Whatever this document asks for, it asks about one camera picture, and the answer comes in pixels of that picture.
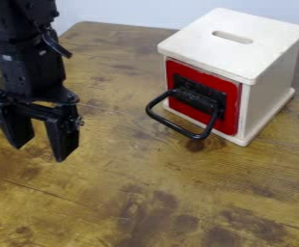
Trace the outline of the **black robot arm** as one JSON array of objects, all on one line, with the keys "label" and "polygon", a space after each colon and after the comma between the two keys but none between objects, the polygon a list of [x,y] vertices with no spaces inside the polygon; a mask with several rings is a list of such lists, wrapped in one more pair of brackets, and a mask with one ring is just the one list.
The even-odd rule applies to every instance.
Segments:
[{"label": "black robot arm", "polygon": [[35,137],[32,122],[45,124],[56,161],[79,147],[77,95],[63,85],[63,60],[52,22],[56,0],[0,0],[0,128],[15,148]]}]

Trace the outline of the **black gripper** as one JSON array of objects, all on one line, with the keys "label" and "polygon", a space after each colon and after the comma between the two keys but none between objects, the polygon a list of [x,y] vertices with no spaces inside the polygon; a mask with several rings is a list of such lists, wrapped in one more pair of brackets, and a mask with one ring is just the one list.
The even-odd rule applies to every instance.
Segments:
[{"label": "black gripper", "polygon": [[64,87],[61,55],[43,42],[0,41],[0,129],[20,149],[33,138],[31,119],[45,120],[57,162],[79,148],[79,97]]}]

